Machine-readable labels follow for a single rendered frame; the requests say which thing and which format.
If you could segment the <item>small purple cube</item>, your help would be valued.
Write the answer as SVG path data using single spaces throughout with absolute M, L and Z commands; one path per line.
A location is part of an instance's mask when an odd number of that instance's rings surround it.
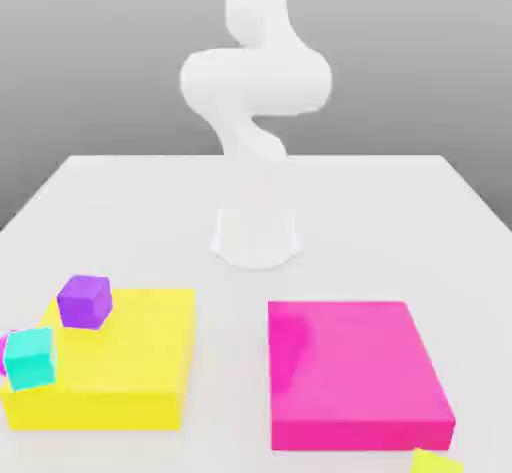
M 58 293 L 57 303 L 64 327 L 99 330 L 113 309 L 110 281 L 74 275 Z

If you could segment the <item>small turquoise cube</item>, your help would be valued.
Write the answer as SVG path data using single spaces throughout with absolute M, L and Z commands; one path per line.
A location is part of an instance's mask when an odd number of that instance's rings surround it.
M 4 364 L 13 392 L 53 385 L 57 380 L 57 351 L 51 327 L 9 334 Z

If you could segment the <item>small magenta cube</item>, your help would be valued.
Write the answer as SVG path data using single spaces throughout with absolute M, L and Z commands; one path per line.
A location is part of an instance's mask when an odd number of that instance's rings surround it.
M 18 332 L 18 329 L 11 329 L 0 336 L 0 376 L 7 376 L 7 369 L 5 365 L 5 354 L 7 349 L 7 342 L 11 334 Z

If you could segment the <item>small yellow cube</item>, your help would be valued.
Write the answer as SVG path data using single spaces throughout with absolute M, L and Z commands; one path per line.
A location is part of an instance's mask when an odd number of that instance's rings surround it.
M 460 461 L 416 448 L 410 473 L 464 473 L 464 468 Z

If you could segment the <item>large pink box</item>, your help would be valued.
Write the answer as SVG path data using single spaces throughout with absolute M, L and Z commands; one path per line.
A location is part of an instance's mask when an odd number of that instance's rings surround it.
M 403 302 L 268 304 L 275 451 L 449 449 L 456 419 Z

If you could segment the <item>large yellow box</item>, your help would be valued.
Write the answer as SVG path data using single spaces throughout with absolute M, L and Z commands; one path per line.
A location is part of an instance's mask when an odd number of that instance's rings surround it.
M 98 330 L 66 328 L 51 301 L 39 324 L 54 331 L 57 381 L 0 386 L 8 426 L 38 430 L 177 430 L 196 330 L 191 289 L 115 289 Z

